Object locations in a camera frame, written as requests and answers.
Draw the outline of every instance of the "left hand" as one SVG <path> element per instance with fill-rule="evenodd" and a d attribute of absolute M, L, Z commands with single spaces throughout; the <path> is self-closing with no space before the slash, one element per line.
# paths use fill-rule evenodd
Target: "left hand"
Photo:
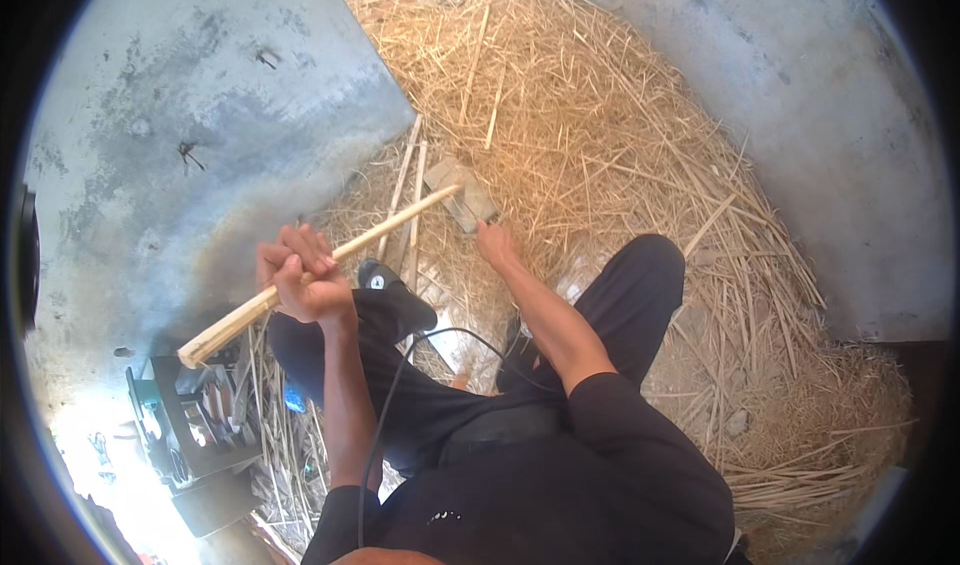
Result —
<path fill-rule="evenodd" d="M 301 323 L 323 326 L 350 319 L 355 324 L 354 292 L 323 234 L 306 224 L 296 230 L 284 226 L 276 242 L 261 242 L 256 254 L 257 288 L 276 285 L 281 297 L 277 310 Z M 303 283 L 307 271 L 315 281 Z"/>

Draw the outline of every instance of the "person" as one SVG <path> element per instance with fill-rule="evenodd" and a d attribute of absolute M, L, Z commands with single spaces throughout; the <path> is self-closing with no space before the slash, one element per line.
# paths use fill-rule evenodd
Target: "person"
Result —
<path fill-rule="evenodd" d="M 640 393 L 683 297 L 680 251 L 635 238 L 571 307 L 524 268 L 507 229 L 477 228 L 480 256 L 533 335 L 515 337 L 522 348 L 498 376 L 509 387 L 494 397 L 404 360 L 396 344 L 436 315 L 382 263 L 365 261 L 351 290 L 309 226 L 258 246 L 258 283 L 281 297 L 270 346 L 324 412 L 330 490 L 302 561 L 723 563 L 730 488 Z M 305 271 L 317 281 L 302 283 Z M 382 458 L 406 480 L 381 504 Z"/>

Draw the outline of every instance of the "hay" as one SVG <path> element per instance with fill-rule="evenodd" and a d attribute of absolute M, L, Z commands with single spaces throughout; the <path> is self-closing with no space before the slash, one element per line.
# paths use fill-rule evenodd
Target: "hay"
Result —
<path fill-rule="evenodd" d="M 890 355 L 829 342 L 746 139 L 730 145 L 678 70 L 586 0 L 347 3 L 423 115 L 431 161 L 448 152 L 472 167 L 541 280 L 575 297 L 636 235 L 683 248 L 684 306 L 642 392 L 726 476 L 752 557 L 770 562 L 846 522 L 903 449 L 906 384 Z M 383 219 L 402 149 L 315 222 L 335 244 Z M 449 297 L 457 323 L 502 337 L 516 308 L 474 239 L 442 210 L 419 231 L 421 285 Z M 490 389 L 484 375 L 472 389 Z"/>

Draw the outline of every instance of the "hand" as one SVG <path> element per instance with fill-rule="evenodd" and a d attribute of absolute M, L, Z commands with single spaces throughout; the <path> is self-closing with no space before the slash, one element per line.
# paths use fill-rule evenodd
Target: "hand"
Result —
<path fill-rule="evenodd" d="M 519 260 L 510 230 L 483 219 L 477 219 L 477 249 L 480 257 L 498 272 L 505 264 Z"/>
<path fill-rule="evenodd" d="M 316 280 L 304 283 L 305 272 Z M 275 243 L 258 245 L 256 282 L 260 290 L 275 284 L 281 297 L 276 309 L 301 323 L 325 326 L 348 320 L 356 324 L 350 283 L 333 259 L 327 238 L 309 225 L 298 230 L 284 226 Z"/>

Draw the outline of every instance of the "black cable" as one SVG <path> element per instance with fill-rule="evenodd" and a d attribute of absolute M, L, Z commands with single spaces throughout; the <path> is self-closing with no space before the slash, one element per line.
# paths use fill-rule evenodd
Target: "black cable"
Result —
<path fill-rule="evenodd" d="M 468 333 L 469 335 L 472 335 L 474 338 L 479 340 L 481 344 L 486 346 L 492 353 L 497 355 L 497 357 L 500 359 L 500 362 L 502 362 L 504 365 L 507 364 L 507 357 L 503 355 L 503 353 L 501 353 L 496 348 L 494 348 L 493 345 L 487 342 L 484 338 L 480 337 L 480 334 L 476 333 L 475 331 L 468 330 L 466 328 L 444 328 L 442 330 L 430 331 L 429 333 L 425 333 L 424 335 L 420 335 L 414 338 L 414 341 L 411 342 L 410 347 L 407 349 L 407 352 L 403 354 L 403 361 L 396 367 L 397 372 L 393 374 L 394 380 L 390 384 L 390 390 L 387 391 L 387 398 L 385 398 L 383 401 L 383 408 L 380 410 L 380 419 L 379 421 L 376 422 L 377 429 L 376 431 L 373 432 L 373 436 L 374 436 L 373 441 L 370 443 L 369 452 L 366 454 L 367 462 L 364 463 L 363 476 L 360 479 L 360 504 L 357 507 L 357 547 L 358 548 L 363 547 L 363 528 L 364 528 L 363 513 L 364 513 L 364 505 L 366 504 L 366 501 L 367 501 L 366 500 L 367 494 L 364 490 L 367 487 L 366 486 L 367 479 L 370 477 L 370 469 L 374 465 L 374 462 L 373 462 L 374 457 L 377 455 L 376 454 L 377 444 L 380 441 L 380 432 L 383 430 L 383 422 L 386 421 L 387 419 L 387 408 L 390 407 L 390 401 L 394 399 L 394 396 L 393 396 L 394 392 L 397 390 L 396 387 L 399 385 L 401 381 L 400 379 L 401 379 L 401 372 L 403 371 L 403 363 L 407 362 L 407 360 L 410 358 L 410 355 L 414 352 L 414 348 L 417 346 L 418 343 L 420 343 L 423 340 L 426 340 L 426 338 L 428 337 L 437 335 L 438 333 L 446 333 L 447 331 L 462 331 L 463 333 Z M 560 393 L 560 391 L 558 391 L 555 388 L 547 387 L 542 383 L 537 383 L 533 379 L 530 379 L 529 377 L 527 377 L 525 374 L 522 374 L 519 370 L 514 369 L 513 371 L 514 373 L 519 375 L 522 379 L 526 379 L 527 382 L 534 385 L 534 387 L 537 387 L 541 390 L 545 390 L 547 392 L 552 392 L 554 394 Z"/>

